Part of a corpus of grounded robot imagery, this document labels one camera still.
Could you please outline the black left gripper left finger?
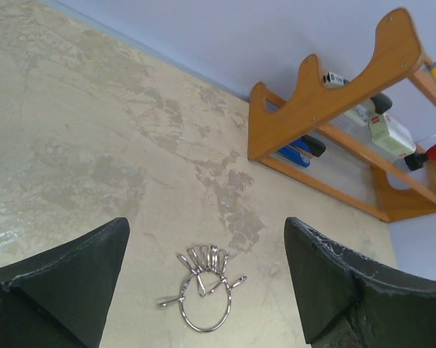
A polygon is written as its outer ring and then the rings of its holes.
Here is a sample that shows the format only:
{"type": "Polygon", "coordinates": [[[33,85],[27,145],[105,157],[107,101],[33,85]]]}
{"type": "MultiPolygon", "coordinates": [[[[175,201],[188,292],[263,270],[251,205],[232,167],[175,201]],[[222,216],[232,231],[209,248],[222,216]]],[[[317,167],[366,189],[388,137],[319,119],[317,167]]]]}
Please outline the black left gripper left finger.
{"type": "Polygon", "coordinates": [[[0,268],[0,347],[98,347],[130,234],[118,217],[0,268]]]}

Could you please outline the silver keyring with clips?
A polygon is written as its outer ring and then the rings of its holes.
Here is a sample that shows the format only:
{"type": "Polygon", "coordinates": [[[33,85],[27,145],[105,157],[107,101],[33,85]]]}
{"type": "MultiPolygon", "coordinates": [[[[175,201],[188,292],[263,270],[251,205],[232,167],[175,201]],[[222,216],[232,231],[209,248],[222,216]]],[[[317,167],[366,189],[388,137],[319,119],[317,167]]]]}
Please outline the silver keyring with clips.
{"type": "Polygon", "coordinates": [[[232,308],[232,291],[247,280],[242,275],[233,282],[229,281],[226,269],[229,261],[229,253],[213,244],[195,244],[186,250],[186,255],[178,253],[177,260],[189,271],[189,275],[181,282],[177,297],[159,302],[159,308],[165,308],[174,304],[178,305],[182,320],[193,331],[200,334],[209,334],[217,331],[228,319],[232,308]],[[212,326],[197,326],[189,318],[186,308],[186,293],[192,281],[195,280],[197,293],[200,298],[210,296],[219,288],[226,293],[226,306],[220,320],[212,326]]]}

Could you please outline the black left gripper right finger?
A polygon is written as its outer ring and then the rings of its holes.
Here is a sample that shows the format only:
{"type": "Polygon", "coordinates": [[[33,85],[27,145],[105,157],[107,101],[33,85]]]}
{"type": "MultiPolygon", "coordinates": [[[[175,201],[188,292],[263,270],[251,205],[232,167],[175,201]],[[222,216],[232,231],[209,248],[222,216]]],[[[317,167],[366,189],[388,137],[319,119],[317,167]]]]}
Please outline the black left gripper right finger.
{"type": "Polygon", "coordinates": [[[284,245],[312,347],[436,347],[436,281],[386,266],[289,217],[284,245]]]}

